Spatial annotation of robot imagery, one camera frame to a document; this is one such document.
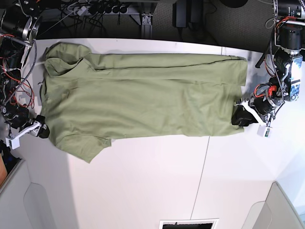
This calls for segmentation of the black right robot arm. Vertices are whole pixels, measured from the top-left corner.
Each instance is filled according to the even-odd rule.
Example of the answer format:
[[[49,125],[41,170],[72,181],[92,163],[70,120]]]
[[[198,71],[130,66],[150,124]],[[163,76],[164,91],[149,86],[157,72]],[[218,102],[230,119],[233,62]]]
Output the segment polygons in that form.
[[[23,131],[28,127],[38,126],[30,133],[45,139],[50,130],[45,117],[30,117],[30,108],[34,107],[34,92],[27,94],[30,101],[21,104],[16,98],[17,92],[24,92],[24,87],[31,88],[28,78],[22,77],[32,49],[37,49],[36,36],[41,23],[40,8],[36,0],[2,0],[4,10],[0,18],[0,113],[9,128]]]

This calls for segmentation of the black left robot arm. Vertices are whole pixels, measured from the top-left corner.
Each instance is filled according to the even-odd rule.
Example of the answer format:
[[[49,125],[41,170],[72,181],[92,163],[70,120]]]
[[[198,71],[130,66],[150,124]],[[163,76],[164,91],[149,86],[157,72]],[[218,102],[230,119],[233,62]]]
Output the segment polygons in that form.
[[[250,98],[236,102],[231,119],[233,125],[246,127],[253,123],[270,126],[285,104],[298,99],[305,57],[305,2],[275,0],[273,32],[269,44],[256,63],[271,61],[266,66],[268,82],[255,87]]]

